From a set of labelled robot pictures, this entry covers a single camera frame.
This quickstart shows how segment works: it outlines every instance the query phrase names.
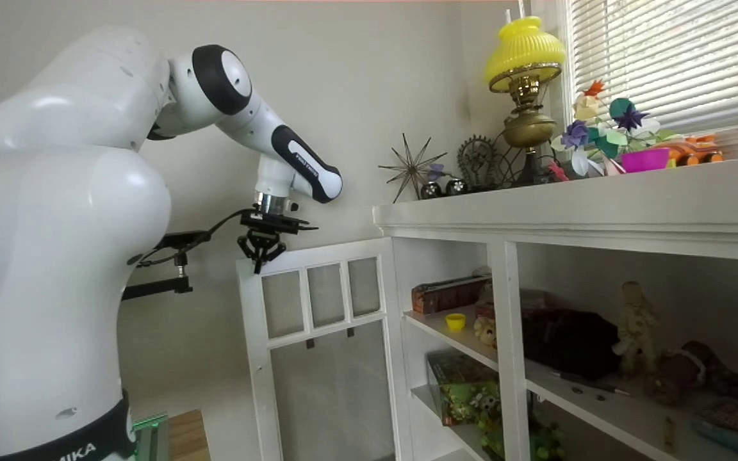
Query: figurine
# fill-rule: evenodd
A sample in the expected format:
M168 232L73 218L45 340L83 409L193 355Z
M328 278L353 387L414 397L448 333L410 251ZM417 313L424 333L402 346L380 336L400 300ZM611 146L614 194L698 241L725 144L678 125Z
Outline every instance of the figurine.
M624 315L620 315L620 342L615 354L624 355L624 371L637 373L639 358L644 358L644 368L656 371L656 347L655 347L655 327L660 326L660 315L648 304L644 286L639 282L624 283Z
M583 122L599 122L602 114L602 81L593 81L576 100L575 100L575 117Z

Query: window blinds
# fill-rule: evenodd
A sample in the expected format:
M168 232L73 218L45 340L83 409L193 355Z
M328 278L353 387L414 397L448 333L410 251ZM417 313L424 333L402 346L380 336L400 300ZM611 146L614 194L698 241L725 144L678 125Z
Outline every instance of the window blinds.
M738 0L573 0L575 94L596 79L675 130L738 125Z

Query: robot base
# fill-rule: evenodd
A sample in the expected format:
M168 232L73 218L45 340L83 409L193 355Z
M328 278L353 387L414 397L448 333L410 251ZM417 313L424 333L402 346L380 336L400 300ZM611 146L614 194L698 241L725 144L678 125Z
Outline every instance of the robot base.
M0 461L124 461L132 459L133 451L137 442L129 431L129 397L124 397L109 414L78 433L32 451L0 456Z

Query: shelf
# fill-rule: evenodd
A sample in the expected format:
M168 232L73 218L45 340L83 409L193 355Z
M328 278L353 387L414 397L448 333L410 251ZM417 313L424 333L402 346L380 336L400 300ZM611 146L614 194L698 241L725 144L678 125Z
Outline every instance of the shelf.
M656 461L738 459L733 451L698 436L692 431L689 414L681 409L663 406L637 395L611 395L579 387L575 381L558 378L557 371L539 363L526 363L526 368L529 368L526 387L535 397L573 413L583 423L607 433L611 437L631 446L634 451L648 459ZM666 418L678 423L675 451L663 446Z
M417 387L417 388L414 388L414 395L424 403L424 406L428 413L434 413L442 419L442 409L434 403L428 387ZM466 451L453 451L453 452L444 456L444 461L446 459L451 459L451 461L488 461L488 456L475 442L475 428L471 426L444 426L444 428L448 428L466 446Z
M470 456L470 451L451 451L435 461L476 461L475 456Z
M738 162L380 204L388 235L738 259Z
M498 371L498 347L489 347L484 342L480 342L471 333L471 318L475 318L475 308L465 308L465 309L453 309L453 313L466 313L466 330L462 333L448 333L444 315L416 315L407 313L410 326L416 326L417 330L425 330L428 336L444 340L446 346L471 355L475 360L489 365Z

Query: white cabinet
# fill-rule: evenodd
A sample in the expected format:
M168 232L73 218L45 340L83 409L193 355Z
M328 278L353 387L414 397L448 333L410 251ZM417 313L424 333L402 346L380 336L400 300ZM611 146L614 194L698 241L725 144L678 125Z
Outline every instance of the white cabinet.
M392 239L389 315L402 318L400 351L389 354L402 368L392 383L400 459L483 459L421 400L434 347L465 351L499 371L507 459L532 459L529 397L562 409L587 437L607 436L629 459L738 459L692 431L692 404L666 406L640 388L583 388L526 360L521 327L526 286L615 319L624 278L639 278L661 309L661 347L704 340L738 368L738 162L388 204L375 222ZM407 315L416 283L483 268L496 283L498 354L446 336L442 319Z
M394 451L384 354L388 241L294 249L253 274L239 262L262 461L382 461Z

